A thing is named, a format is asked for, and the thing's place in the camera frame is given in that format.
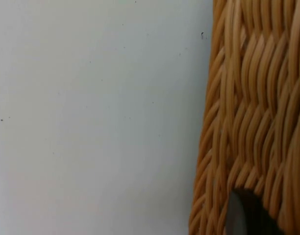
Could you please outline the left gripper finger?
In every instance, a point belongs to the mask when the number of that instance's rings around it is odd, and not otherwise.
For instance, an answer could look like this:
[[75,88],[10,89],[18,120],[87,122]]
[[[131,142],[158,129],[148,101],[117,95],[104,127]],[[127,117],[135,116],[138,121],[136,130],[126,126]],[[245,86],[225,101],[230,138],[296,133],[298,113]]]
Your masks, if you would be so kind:
[[249,189],[236,188],[228,199],[227,235],[283,235],[284,231],[264,209],[260,198]]

